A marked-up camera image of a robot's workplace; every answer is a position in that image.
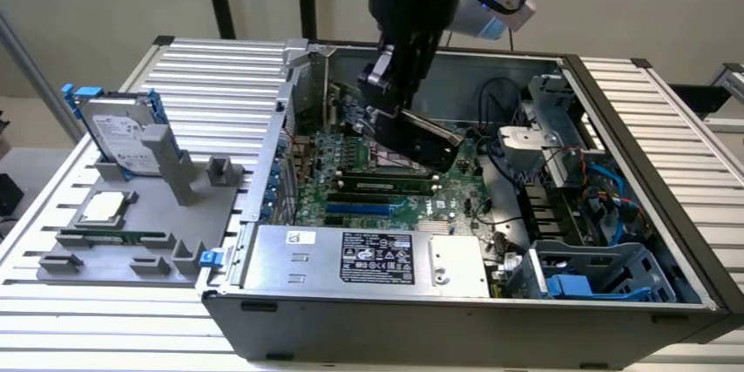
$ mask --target blue latch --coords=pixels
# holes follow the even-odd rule
[[[82,86],[73,93],[75,98],[91,99],[103,95],[103,88],[98,86]]]
[[[77,104],[74,102],[74,98],[71,96],[71,90],[74,89],[74,85],[70,83],[66,83],[63,86],[61,86],[61,92],[65,95],[65,102],[67,103],[69,106],[69,110],[71,111],[71,115],[74,115],[74,118],[81,119],[82,118],[82,112],[79,111],[79,108],[77,108]]]
[[[147,90],[149,105],[151,106],[151,115],[154,116],[154,122],[158,124],[167,123],[167,116],[165,115],[165,109],[162,107],[162,100],[154,89]]]
[[[214,252],[211,250],[203,250],[201,256],[198,257],[199,267],[221,267],[222,266],[222,256],[223,252]]]
[[[547,278],[547,293],[559,300],[643,301],[650,288],[639,287],[626,294],[594,294],[585,276],[554,274]]]

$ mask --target wire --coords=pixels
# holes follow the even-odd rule
[[[638,203],[634,200],[629,200],[627,198],[619,198],[619,202],[623,202],[625,204],[630,204],[630,205],[635,206],[635,208],[638,208],[638,216],[639,216],[639,220],[642,222],[642,226],[645,228],[647,228],[649,227],[649,222],[646,220],[645,213],[642,212],[642,208],[639,207]]]
[[[479,143],[482,141],[485,142],[485,156],[487,156],[487,159],[490,160],[490,164],[494,166],[495,171],[501,174],[501,176],[503,177],[503,179],[506,179],[509,181],[509,183],[513,185],[513,187],[517,189],[517,191],[521,189],[521,183],[509,175],[509,173],[506,173],[506,171],[501,168],[501,165],[498,165],[498,162],[495,161],[495,158],[491,154],[490,151],[490,142],[493,138],[491,137],[486,137],[482,136],[477,142],[475,142],[475,152],[477,152],[477,147],[479,146]]]
[[[602,176],[606,176],[609,179],[614,180],[614,183],[617,183],[617,189],[619,191],[619,196],[623,195],[623,189],[625,189],[625,182],[622,180],[622,178],[619,176],[617,176],[614,173],[610,172],[610,170],[603,167],[597,165],[595,163],[589,163],[587,168],[594,170],[595,172],[598,172]]]
[[[302,152],[302,150],[299,149],[299,145],[297,143],[297,138],[294,135],[291,135],[289,133],[287,130],[281,130],[281,132],[286,135],[286,137],[289,137],[289,146],[293,150],[295,150],[297,152]]]
[[[530,175],[530,179],[531,181],[534,180],[534,178],[537,177],[537,175],[539,174],[539,172],[542,171],[542,169],[545,168],[545,166],[547,165],[549,161],[553,160],[553,158],[555,157],[555,155],[558,154],[558,152],[567,152],[567,151],[574,151],[578,152],[579,156],[581,156],[581,174],[583,175],[583,181],[581,182],[581,186],[585,185],[586,182],[586,177],[585,177],[585,160],[583,160],[583,150],[579,147],[559,147],[547,157],[547,159],[542,162],[542,164],[539,165],[539,167],[537,168],[537,170],[531,173]]]
[[[485,199],[482,200],[482,202],[477,205],[477,208],[475,208],[475,210],[474,210],[474,212],[473,212],[473,218],[474,218],[481,224],[485,224],[486,226],[499,226],[501,224],[507,224],[507,223],[511,222],[511,221],[522,220],[522,217],[521,217],[521,216],[518,216],[518,217],[511,217],[511,218],[509,218],[507,220],[495,221],[495,222],[482,220],[482,219],[479,218],[479,210],[482,209],[485,203],[486,203],[489,200],[490,200],[490,198],[485,198]]]
[[[485,89],[487,87],[487,85],[490,85],[493,82],[505,82],[509,85],[513,86],[513,91],[515,93],[514,98],[515,98],[515,108],[518,110],[519,107],[519,86],[515,84],[515,82],[513,80],[510,80],[507,77],[505,76],[493,76],[490,78],[487,78],[485,80],[485,82],[479,85],[479,88],[477,90],[477,126],[478,128],[482,127],[483,125],[483,112],[482,112],[482,102],[483,102],[483,94],[485,94]],[[505,116],[505,109],[501,106],[501,103],[495,100],[495,97],[493,96],[491,93],[487,94],[487,97],[490,98],[490,100],[493,101],[494,105],[498,107],[499,111],[501,111],[501,119],[503,119]],[[501,124],[505,125],[507,122],[510,121],[494,121],[494,124]],[[487,125],[490,124],[490,121],[487,119],[487,107],[485,108],[485,127],[487,127]]]

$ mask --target blue cable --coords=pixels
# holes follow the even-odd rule
[[[625,181],[622,180],[622,178],[619,176],[617,176],[614,173],[611,173],[609,171],[609,169],[597,165],[595,163],[589,163],[586,165],[586,168],[594,170],[595,172],[598,172],[599,174],[602,174],[603,176],[606,176],[607,178],[614,180],[614,182],[617,183],[617,190],[619,192],[619,198],[622,198],[622,195],[623,195],[623,192],[625,192]],[[617,243],[619,242],[621,237],[622,237],[622,220],[621,220],[621,216],[619,216],[619,207],[617,207],[617,227],[614,228],[614,234],[611,235],[611,239],[609,241],[609,246],[610,247],[617,246]]]

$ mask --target blue pcie slot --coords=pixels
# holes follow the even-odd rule
[[[341,205],[329,204],[325,206],[325,213],[351,213],[357,215],[389,215],[387,205]]]

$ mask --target warning sticker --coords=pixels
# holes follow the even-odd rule
[[[314,244],[314,231],[286,231],[286,244]]]
[[[413,285],[411,236],[343,233],[339,279],[343,282]]]
[[[134,174],[159,174],[151,150],[139,142],[139,123],[131,118],[110,115],[94,115],[93,122],[115,163]]]

